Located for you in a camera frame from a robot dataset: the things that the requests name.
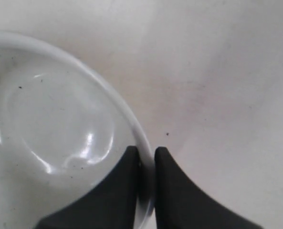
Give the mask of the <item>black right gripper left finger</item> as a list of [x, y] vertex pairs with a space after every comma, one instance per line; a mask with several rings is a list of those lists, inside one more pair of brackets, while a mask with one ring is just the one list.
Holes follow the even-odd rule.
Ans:
[[131, 229], [139, 188], [139, 153], [128, 146], [113, 170], [94, 189], [41, 219], [38, 229]]

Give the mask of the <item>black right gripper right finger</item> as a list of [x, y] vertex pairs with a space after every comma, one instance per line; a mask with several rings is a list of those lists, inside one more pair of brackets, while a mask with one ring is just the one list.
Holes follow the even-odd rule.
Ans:
[[155, 151], [156, 224], [159, 229], [259, 229], [202, 191], [166, 147]]

